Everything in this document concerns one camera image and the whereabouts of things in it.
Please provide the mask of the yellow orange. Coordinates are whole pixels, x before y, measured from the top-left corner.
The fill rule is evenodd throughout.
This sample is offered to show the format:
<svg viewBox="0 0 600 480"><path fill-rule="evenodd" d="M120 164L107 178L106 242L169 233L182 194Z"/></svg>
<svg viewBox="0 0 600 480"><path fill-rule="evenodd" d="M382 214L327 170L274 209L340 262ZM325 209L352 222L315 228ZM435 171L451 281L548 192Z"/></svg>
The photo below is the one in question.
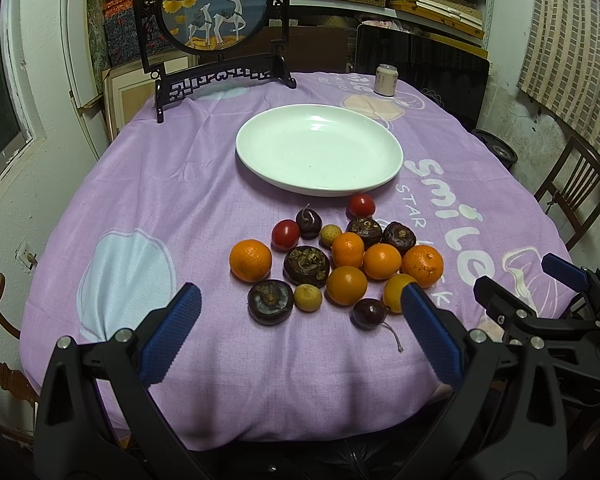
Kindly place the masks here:
<svg viewBox="0 0 600 480"><path fill-rule="evenodd" d="M386 281L382 291L382 303L391 314L401 314L401 295L405 286L415 283L416 280L408 274L396 274Z"/></svg>

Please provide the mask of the dark cherry with stem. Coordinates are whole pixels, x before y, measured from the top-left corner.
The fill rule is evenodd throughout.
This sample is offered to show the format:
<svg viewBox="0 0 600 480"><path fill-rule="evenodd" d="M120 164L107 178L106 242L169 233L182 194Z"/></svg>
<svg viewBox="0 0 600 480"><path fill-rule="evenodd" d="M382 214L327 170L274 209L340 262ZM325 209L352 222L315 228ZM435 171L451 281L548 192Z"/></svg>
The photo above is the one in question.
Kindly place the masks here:
<svg viewBox="0 0 600 480"><path fill-rule="evenodd" d="M373 298L363 298L353 306L350 312L350 321L359 330L376 330L382 327L392 333L396 342L396 350L399 353L404 351L399 335L394 328L387 322L388 309L381 301Z"/></svg>

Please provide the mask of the textured orange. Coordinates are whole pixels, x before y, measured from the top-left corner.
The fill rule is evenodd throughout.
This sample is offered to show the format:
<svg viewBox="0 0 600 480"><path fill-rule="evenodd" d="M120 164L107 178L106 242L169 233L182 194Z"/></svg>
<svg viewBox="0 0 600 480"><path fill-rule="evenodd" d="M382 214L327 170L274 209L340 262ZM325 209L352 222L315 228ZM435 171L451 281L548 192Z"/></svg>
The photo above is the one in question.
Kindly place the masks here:
<svg viewBox="0 0 600 480"><path fill-rule="evenodd" d="M442 277L444 261L436 248L416 245L403 256L401 271L411 275L421 288L429 288Z"/></svg>

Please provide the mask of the orange small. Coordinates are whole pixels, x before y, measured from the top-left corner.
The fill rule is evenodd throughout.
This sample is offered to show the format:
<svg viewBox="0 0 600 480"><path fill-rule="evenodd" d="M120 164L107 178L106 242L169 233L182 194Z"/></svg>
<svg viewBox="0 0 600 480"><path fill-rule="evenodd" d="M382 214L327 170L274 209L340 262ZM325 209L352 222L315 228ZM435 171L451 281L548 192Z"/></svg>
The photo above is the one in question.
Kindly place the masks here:
<svg viewBox="0 0 600 480"><path fill-rule="evenodd" d="M336 268L338 266L360 268L363 264L365 246L362 238L356 233L344 232L337 236L332 242L330 251Z"/></svg>

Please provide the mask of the yellow longan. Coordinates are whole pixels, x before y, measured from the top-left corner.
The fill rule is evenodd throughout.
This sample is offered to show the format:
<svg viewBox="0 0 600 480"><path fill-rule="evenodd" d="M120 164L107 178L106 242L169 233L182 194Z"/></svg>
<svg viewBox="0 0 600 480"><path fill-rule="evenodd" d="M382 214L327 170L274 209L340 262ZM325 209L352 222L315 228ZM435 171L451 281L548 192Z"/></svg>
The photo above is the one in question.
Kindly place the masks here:
<svg viewBox="0 0 600 480"><path fill-rule="evenodd" d="M341 234L342 229L340 229L339 226L336 226L336 224L326 224L326 226L321 228L320 235L318 237L320 238L320 243L324 247L331 248L332 244L334 244L334 241L340 237Z"/></svg>
<svg viewBox="0 0 600 480"><path fill-rule="evenodd" d="M322 302L322 292L314 285L301 284L294 291L294 304L302 312L315 312L321 307Z"/></svg>

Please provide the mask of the red tomato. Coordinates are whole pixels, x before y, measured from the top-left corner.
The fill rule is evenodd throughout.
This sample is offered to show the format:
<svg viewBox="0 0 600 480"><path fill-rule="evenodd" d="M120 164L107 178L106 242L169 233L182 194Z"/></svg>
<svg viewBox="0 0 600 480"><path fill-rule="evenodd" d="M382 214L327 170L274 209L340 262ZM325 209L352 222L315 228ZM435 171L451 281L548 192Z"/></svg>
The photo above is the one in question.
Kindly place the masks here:
<svg viewBox="0 0 600 480"><path fill-rule="evenodd" d="M368 194L356 194L349 200L348 214L352 218L371 217L375 211L375 202Z"/></svg>
<svg viewBox="0 0 600 480"><path fill-rule="evenodd" d="M300 229L294 220L285 219L272 229L271 243L279 252L289 252L295 248L300 238Z"/></svg>

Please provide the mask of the wooden chair right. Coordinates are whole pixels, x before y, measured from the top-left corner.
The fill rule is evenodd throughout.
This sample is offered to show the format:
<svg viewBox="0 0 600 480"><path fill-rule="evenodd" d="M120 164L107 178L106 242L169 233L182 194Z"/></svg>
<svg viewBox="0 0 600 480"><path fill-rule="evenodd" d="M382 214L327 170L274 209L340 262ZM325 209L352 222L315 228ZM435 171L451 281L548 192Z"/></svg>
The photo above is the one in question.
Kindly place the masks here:
<svg viewBox="0 0 600 480"><path fill-rule="evenodd" d="M558 174L567 167L568 159L576 158L576 163L570 175L563 184L558 183ZM581 220L578 216L579 209L585 201L600 186L600 154L598 154L588 141L577 134L570 136L565 148L558 156L557 162L542 181L534 193L534 198L541 203L545 195L550 196L545 212L557 206L568 221L573 234L565 242L568 250L576 246L588 229L600 216L600 199L591 212Z"/></svg>

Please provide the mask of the wooden chair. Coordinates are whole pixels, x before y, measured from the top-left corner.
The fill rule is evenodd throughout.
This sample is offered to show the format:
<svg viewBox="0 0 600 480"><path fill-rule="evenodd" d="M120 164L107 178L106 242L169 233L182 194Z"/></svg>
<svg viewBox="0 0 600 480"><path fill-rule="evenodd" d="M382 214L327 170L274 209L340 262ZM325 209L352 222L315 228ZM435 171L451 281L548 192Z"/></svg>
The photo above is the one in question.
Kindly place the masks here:
<svg viewBox="0 0 600 480"><path fill-rule="evenodd" d="M576 163L570 175L563 184L558 183L558 174L567 167L568 159L576 158ZM541 203L545 195L550 196L545 212L557 206L568 221L573 234L565 242L568 250L576 246L588 229L600 216L600 199L591 212L581 220L578 216L579 209L585 201L600 186L600 154L598 154L588 141L577 134L570 136L565 148L558 156L557 162L542 181L534 193L534 198Z"/></svg>
<svg viewBox="0 0 600 480"><path fill-rule="evenodd" d="M38 406L38 393L35 388L23 371L15 366L14 360L4 360L7 351L14 352L15 344L20 341L20 330L1 311L5 285L5 275L0 273L0 388L15 400L28 404L35 410Z"/></svg>

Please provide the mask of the black wheel on floor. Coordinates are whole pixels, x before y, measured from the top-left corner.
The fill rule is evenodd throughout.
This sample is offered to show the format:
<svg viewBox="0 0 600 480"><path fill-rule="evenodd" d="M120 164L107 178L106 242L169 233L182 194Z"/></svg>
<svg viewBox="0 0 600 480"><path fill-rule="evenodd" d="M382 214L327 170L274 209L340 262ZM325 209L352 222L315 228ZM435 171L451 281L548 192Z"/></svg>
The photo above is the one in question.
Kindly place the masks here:
<svg viewBox="0 0 600 480"><path fill-rule="evenodd" d="M515 166L518 162L518 155L511 146L509 146L498 136L494 136L493 133L484 131L482 129L474 129L471 131L471 133L477 139L479 139L493 155L496 156L496 158L507 170L513 169L513 166Z"/></svg>

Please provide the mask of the purple printed tablecloth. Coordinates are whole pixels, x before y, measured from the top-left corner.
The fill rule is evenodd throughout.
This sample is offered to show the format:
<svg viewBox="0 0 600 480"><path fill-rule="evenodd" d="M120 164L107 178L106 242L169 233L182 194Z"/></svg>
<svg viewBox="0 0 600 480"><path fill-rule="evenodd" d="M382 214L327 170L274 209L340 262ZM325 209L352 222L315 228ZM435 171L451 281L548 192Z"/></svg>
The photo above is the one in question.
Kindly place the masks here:
<svg viewBox="0 0 600 480"><path fill-rule="evenodd" d="M48 240L24 306L20 360L42 386L56 342L104 341L135 328L186 283L202 310L166 377L151 388L193 450L244 440L338 439L383 430L422 408L438 380L398 311L371 330L350 307L395 300L402 280L385 246L364 266L346 233L350 200L276 188L237 158L235 138L266 110L350 110L400 142L396 180L373 195L375 219L398 222L434 250L432 302L467 328L500 329L474 298L488 276L544 318L570 291L541 268L566 254L554 224L488 149L431 96L399 84L376 96L360 75L301 74L282 84L216 84L123 128Z"/></svg>

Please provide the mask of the wooden chair left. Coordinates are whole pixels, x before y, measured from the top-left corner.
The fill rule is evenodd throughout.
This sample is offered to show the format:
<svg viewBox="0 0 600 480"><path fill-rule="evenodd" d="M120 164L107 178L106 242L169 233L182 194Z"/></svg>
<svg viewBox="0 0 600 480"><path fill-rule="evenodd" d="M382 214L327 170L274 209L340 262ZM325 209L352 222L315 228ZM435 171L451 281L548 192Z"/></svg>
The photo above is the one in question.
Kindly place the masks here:
<svg viewBox="0 0 600 480"><path fill-rule="evenodd" d="M5 275L0 273L0 388L15 400L28 404L35 410L38 406L38 393L35 388L23 371L15 366L14 360L4 360L7 351L14 352L15 344L20 341L20 330L1 311L5 285Z"/></svg>

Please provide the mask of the checked curtain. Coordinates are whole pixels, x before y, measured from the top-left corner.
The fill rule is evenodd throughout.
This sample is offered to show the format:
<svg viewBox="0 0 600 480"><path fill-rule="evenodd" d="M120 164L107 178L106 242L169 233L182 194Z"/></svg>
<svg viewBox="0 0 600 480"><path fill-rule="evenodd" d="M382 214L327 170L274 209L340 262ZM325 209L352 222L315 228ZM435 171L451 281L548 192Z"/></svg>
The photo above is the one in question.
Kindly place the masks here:
<svg viewBox="0 0 600 480"><path fill-rule="evenodd" d="M600 151L600 0L534 0L518 87Z"/></svg>

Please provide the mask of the white oval plate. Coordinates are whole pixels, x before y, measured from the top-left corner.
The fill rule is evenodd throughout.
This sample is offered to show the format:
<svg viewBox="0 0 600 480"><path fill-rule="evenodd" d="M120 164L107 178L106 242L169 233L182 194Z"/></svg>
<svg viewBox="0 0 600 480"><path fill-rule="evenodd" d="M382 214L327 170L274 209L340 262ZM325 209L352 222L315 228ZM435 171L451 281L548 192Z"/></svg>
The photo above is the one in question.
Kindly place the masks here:
<svg viewBox="0 0 600 480"><path fill-rule="evenodd" d="M330 105L292 104L257 114L238 130L235 150L263 181L316 197L379 188L403 164L402 146L385 126Z"/></svg>

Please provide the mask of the pink drink can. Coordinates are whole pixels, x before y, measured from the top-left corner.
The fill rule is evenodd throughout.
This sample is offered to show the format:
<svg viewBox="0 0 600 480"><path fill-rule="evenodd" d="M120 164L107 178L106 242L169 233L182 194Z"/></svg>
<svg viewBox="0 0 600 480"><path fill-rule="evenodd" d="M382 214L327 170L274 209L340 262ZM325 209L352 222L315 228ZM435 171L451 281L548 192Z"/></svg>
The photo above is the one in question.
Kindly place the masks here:
<svg viewBox="0 0 600 480"><path fill-rule="evenodd" d="M389 64L379 64L376 70L374 92L380 96L392 98L396 94L398 70Z"/></svg>

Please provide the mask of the round deer painting screen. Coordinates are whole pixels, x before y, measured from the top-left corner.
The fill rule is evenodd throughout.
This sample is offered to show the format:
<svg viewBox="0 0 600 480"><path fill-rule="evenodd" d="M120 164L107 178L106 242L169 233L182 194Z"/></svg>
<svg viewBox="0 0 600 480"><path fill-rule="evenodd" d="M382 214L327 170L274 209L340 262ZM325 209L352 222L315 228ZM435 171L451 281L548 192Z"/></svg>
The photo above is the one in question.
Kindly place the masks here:
<svg viewBox="0 0 600 480"><path fill-rule="evenodd" d="M132 0L132 8L140 62L155 83L159 124L166 107L215 82L247 78L297 87L284 59L290 0ZM175 50L212 60L170 72L150 58L149 35L155 29Z"/></svg>

